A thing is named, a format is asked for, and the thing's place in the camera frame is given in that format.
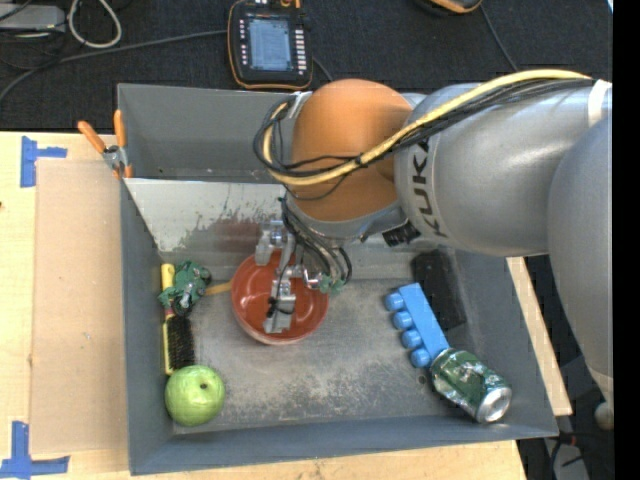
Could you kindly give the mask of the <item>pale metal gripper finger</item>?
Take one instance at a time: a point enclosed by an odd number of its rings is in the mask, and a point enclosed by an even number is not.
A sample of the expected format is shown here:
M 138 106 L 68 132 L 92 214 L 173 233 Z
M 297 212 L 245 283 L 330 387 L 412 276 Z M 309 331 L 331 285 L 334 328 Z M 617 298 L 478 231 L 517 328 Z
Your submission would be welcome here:
M 279 327 L 281 331 L 287 331 L 295 312 L 296 294 L 293 280 L 287 280 L 281 284 L 279 290 Z
M 274 281 L 268 298 L 268 308 L 263 321 L 263 330 L 265 333 L 281 333 L 280 326 L 280 282 Z

